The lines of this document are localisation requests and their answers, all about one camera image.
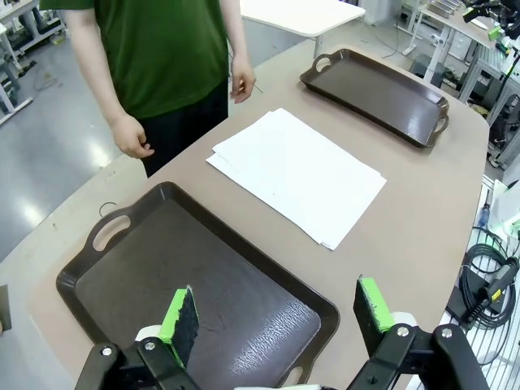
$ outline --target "stack of paper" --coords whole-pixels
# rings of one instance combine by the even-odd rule
[[[335,249],[386,180],[284,109],[213,148],[206,161]]]

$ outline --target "black pants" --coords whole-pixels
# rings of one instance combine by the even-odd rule
[[[193,142],[228,117],[228,81],[225,80],[201,101],[163,115],[139,119],[146,143],[155,153],[141,161],[152,176]]]

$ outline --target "metal tray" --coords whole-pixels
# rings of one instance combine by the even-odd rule
[[[320,62],[328,63],[318,70]],[[318,56],[300,80],[319,93],[394,132],[431,148],[448,127],[448,101],[426,85],[348,49]]]
[[[97,235],[125,216],[130,227],[97,251]],[[56,280],[90,339],[122,348],[187,284],[201,321],[188,372],[201,388],[275,387],[296,367],[304,383],[339,325],[331,302],[173,183],[99,221]]]

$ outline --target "brown tray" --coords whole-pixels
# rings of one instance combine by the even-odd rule
[[[102,229],[125,216],[130,227],[97,251]],[[201,388],[271,388],[296,367],[304,383],[339,325],[331,302],[173,183],[99,221],[56,280],[90,339],[121,348],[160,324],[187,284],[201,322],[188,372]]]
[[[320,55],[300,80],[418,147],[432,148],[448,127],[446,98],[352,50]]]

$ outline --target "bolt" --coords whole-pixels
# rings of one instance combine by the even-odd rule
[[[397,329],[397,335],[401,337],[407,337],[410,334],[410,331],[407,327],[400,327]]]
[[[453,332],[451,329],[448,329],[448,328],[444,328],[442,330],[442,333],[441,335],[445,338],[445,339],[449,339],[451,336],[453,336]]]

